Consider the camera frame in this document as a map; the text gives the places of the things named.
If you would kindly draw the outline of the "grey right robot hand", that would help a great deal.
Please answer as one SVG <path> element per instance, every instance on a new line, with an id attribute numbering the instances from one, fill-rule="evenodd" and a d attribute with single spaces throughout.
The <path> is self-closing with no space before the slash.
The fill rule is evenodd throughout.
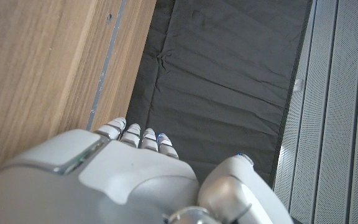
<path id="1" fill-rule="evenodd" d="M 237 154 L 200 182 L 171 140 L 116 118 L 74 129 L 0 170 L 0 223 L 291 223 Z"/>

